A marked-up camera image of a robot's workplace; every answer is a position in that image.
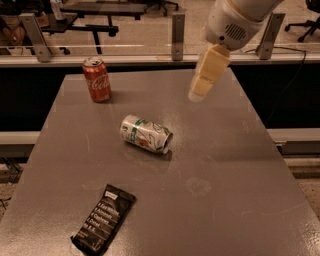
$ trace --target can lid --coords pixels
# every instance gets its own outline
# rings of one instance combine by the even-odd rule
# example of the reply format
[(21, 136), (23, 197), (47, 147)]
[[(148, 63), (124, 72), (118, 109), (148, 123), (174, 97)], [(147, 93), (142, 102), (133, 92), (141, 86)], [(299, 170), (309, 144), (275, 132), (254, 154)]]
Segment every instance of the can lid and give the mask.
[(89, 57), (83, 61), (83, 65), (87, 67), (96, 67), (103, 63), (99, 57)]

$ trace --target table leg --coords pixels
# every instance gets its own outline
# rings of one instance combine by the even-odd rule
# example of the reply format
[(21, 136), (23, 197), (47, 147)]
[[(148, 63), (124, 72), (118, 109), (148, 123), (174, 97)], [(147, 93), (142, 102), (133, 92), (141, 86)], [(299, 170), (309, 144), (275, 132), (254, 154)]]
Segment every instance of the table leg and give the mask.
[(92, 31), (92, 34), (93, 34), (94, 42), (96, 44), (97, 53), (102, 54), (98, 32)]

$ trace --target table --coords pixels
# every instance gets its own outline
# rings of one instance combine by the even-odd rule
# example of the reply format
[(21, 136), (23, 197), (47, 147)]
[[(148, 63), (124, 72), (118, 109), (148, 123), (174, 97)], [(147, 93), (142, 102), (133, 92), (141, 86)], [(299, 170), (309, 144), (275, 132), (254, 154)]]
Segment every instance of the table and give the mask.
[(72, 26), (71, 30), (92, 31), (94, 41), (97, 48), (97, 53), (101, 54), (100, 40), (98, 32), (108, 32), (109, 36), (113, 37), (119, 32), (119, 27), (112, 24), (112, 16), (132, 16), (135, 20), (140, 20), (140, 16), (145, 13), (144, 4), (132, 3), (108, 3), (108, 2), (78, 2), (74, 5), (64, 6), (61, 9), (63, 12), (77, 13), (80, 18), (85, 15), (104, 15), (108, 16), (108, 26), (104, 25), (85, 25)]
[[(320, 255), (319, 221), (231, 70), (197, 104), (193, 74), (112, 73), (103, 104), (66, 76), (0, 223), (2, 254), (80, 255), (70, 236), (112, 184), (137, 202), (105, 255)], [(171, 151), (122, 141), (127, 114), (167, 126)]]

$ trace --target chair leg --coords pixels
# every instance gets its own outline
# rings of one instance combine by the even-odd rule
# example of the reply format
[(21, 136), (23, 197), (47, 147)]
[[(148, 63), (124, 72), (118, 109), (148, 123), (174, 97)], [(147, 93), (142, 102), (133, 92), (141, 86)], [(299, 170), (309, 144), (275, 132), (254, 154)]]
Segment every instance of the chair leg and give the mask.
[(149, 9), (150, 7), (154, 6), (154, 5), (158, 5), (159, 10), (161, 9), (161, 7), (164, 9), (163, 12), (163, 16), (167, 16), (168, 15), (168, 9), (166, 7), (166, 4), (171, 4), (171, 5), (175, 5), (176, 8), (175, 10), (178, 11), (179, 10), (179, 5), (177, 3), (171, 2), (171, 1), (165, 1), (165, 0), (161, 0), (161, 1), (155, 1), (152, 3), (148, 3), (147, 6), (144, 8), (144, 12), (147, 12), (147, 9)]
[(310, 27), (303, 36), (298, 38), (298, 42), (303, 42), (308, 35), (313, 35), (317, 29), (320, 29), (320, 17), (316, 21), (307, 20), (305, 23), (291, 23), (285, 27), (285, 31), (289, 31), (290, 27)]
[(171, 5), (175, 5), (176, 6), (176, 11), (179, 10), (179, 4), (171, 2), (171, 1), (164, 1), (166, 4), (171, 4)]

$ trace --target soda can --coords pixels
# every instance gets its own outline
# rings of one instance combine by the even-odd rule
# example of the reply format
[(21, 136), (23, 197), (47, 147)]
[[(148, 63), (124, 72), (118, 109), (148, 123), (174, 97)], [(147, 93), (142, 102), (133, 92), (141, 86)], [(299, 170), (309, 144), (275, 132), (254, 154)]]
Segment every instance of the soda can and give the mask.
[(94, 102), (103, 102), (111, 99), (110, 81), (106, 66), (99, 57), (90, 57), (82, 64), (91, 99)]
[(128, 115), (121, 123), (120, 137), (151, 152), (166, 154), (173, 134), (160, 124)]

